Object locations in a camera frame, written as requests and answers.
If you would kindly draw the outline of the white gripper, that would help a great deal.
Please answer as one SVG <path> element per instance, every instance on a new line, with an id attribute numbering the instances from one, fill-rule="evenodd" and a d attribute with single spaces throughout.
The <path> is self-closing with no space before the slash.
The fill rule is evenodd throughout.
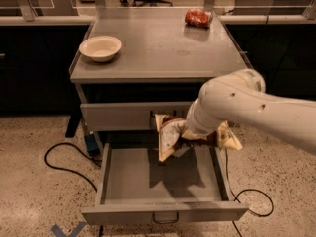
<path id="1" fill-rule="evenodd" d="M 207 135 L 217 131 L 222 120 L 214 118 L 200 103 L 199 99 L 189 107 L 186 116 L 187 128 L 181 135 L 186 140 L 207 140 Z"/>

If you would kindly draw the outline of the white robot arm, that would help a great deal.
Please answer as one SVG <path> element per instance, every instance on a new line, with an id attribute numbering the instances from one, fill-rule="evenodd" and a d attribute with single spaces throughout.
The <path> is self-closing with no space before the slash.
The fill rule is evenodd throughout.
<path id="1" fill-rule="evenodd" d="M 267 94 L 254 69 L 207 81 L 187 113 L 187 127 L 198 135 L 213 133 L 225 121 L 252 126 L 316 154 L 316 102 Z"/>

